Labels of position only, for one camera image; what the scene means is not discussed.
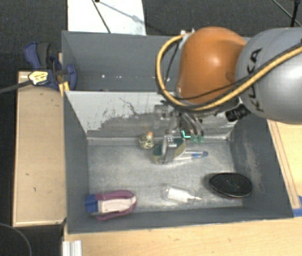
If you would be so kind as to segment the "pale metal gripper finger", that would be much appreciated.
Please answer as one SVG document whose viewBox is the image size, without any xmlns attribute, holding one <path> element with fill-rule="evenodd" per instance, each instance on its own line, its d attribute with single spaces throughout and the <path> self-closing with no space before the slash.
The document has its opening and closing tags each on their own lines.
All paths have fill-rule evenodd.
<svg viewBox="0 0 302 256">
<path fill-rule="evenodd" d="M 167 137 L 166 142 L 167 142 L 166 161 L 171 162 L 174 159 L 174 154 L 175 154 L 175 151 L 178 147 L 177 139 L 174 138 L 174 137 L 169 136 L 169 137 Z"/>
<path fill-rule="evenodd" d="M 168 151 L 167 148 L 168 148 L 168 140 L 164 139 L 162 143 L 161 163 L 166 163 L 166 155 Z"/>
</svg>

